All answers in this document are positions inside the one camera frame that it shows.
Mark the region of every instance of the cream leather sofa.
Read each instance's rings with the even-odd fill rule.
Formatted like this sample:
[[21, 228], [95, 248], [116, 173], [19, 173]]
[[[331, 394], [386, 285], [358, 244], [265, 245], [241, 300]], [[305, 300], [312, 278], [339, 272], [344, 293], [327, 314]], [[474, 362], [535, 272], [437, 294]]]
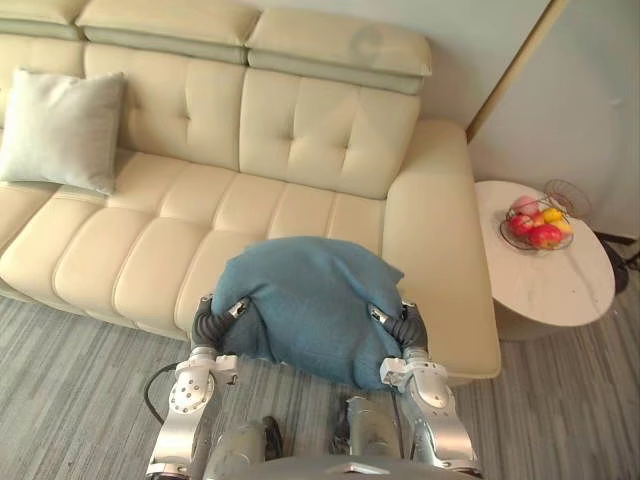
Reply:
[[3, 295], [185, 339], [247, 245], [339, 238], [405, 272], [454, 381], [498, 373], [465, 134], [418, 120], [422, 36], [220, 0], [85, 3], [0, 0], [0, 119], [16, 67], [128, 82], [112, 196], [0, 184]]

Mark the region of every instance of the folded blue towel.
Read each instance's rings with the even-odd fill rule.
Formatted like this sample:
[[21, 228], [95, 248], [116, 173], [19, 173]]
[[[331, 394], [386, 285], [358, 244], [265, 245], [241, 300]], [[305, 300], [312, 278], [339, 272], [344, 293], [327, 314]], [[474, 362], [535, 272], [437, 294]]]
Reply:
[[250, 297], [224, 338], [223, 351], [285, 362], [362, 389], [382, 389], [382, 360], [396, 341], [369, 317], [373, 303], [400, 318], [403, 274], [350, 242], [317, 237], [269, 240], [231, 259], [213, 313]]

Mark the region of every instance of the gray carpet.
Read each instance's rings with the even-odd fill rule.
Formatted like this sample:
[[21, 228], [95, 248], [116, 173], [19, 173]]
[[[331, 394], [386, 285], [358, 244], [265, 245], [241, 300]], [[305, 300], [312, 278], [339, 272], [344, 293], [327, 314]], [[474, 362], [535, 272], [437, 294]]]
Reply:
[[[640, 280], [599, 322], [504, 343], [494, 381], [456, 389], [493, 480], [640, 478]], [[11, 480], [143, 478], [159, 430], [141, 390], [185, 343], [0, 299], [0, 468]], [[271, 414], [288, 455], [325, 453], [351, 393], [290, 367], [243, 361], [217, 432]], [[166, 412], [169, 375], [152, 397]], [[388, 394], [374, 400], [392, 414]]]

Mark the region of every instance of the white wall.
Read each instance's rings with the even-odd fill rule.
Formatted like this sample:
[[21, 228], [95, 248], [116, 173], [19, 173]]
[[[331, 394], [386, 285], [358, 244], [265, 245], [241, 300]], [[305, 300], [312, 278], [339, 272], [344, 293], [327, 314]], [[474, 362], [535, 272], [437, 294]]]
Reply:
[[568, 180], [640, 236], [640, 2], [573, 0], [471, 142], [476, 177]]
[[467, 126], [540, 17], [548, 0], [244, 0], [312, 8], [402, 25], [431, 42], [434, 75], [426, 116]]

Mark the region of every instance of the apple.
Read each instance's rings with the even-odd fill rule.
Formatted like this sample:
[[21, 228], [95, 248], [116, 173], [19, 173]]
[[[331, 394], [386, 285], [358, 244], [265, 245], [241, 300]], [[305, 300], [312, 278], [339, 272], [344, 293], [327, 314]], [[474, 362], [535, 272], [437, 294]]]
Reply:
[[529, 232], [529, 243], [535, 248], [553, 249], [562, 241], [562, 230], [555, 225], [533, 227]]
[[518, 197], [516, 201], [511, 205], [511, 208], [514, 209], [517, 213], [529, 216], [535, 215], [540, 211], [536, 199], [528, 195]]
[[514, 215], [509, 219], [509, 229], [514, 235], [523, 237], [533, 228], [533, 220], [527, 215]]

